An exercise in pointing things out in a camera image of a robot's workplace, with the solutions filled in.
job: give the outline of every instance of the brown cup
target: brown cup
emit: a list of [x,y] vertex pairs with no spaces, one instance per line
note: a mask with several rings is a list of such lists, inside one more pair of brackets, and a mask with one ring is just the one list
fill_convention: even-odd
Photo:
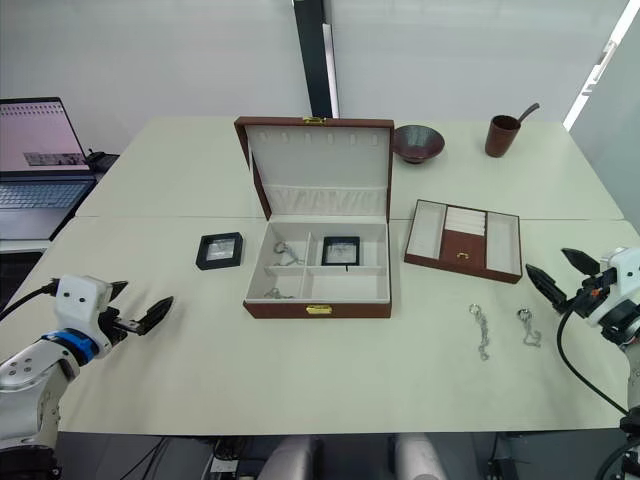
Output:
[[516,138],[516,134],[520,130],[520,122],[517,118],[509,115],[497,115],[491,119],[489,125],[489,133],[487,134],[487,142],[484,145],[484,151],[490,157],[501,157]]

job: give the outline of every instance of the laptop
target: laptop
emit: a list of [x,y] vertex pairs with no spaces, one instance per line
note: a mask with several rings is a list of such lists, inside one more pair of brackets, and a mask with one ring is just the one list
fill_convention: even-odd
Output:
[[95,178],[62,101],[0,100],[0,240],[52,239]]

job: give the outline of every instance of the white velvet lining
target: white velvet lining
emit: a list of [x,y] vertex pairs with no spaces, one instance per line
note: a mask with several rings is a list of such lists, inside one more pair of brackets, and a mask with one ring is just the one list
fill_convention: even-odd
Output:
[[440,258],[442,229],[447,206],[443,203],[418,201],[407,253],[427,258]]
[[271,211],[286,215],[384,215],[387,188],[289,187],[264,184]]
[[[389,244],[386,223],[334,224],[270,222],[249,285],[248,303],[326,302],[388,303],[390,296]],[[360,237],[360,266],[322,266],[325,236]],[[284,241],[304,265],[274,266],[291,257],[276,254],[273,247]],[[292,299],[265,297],[277,288]]]
[[390,131],[247,126],[274,214],[385,215]]
[[449,207],[444,228],[484,237],[485,216],[485,212],[469,210],[468,208]]
[[487,214],[487,269],[522,273],[518,217]]

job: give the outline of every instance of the blue ring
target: blue ring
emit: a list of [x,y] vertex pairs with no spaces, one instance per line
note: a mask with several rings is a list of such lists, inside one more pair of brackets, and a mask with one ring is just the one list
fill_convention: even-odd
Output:
[[65,332],[63,330],[51,332],[48,335],[54,335],[58,338],[61,338],[71,343],[74,347],[76,347],[78,350],[80,350],[84,354],[84,356],[87,359],[87,363],[89,363],[93,359],[93,357],[95,357],[93,350],[91,350],[91,347],[94,345],[94,342],[89,338],[79,338],[75,336],[73,333]]

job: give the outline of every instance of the small drawer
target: small drawer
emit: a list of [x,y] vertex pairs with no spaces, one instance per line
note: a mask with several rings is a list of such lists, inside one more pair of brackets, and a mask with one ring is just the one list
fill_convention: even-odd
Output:
[[486,238],[480,235],[444,230],[440,260],[462,267],[485,268]]

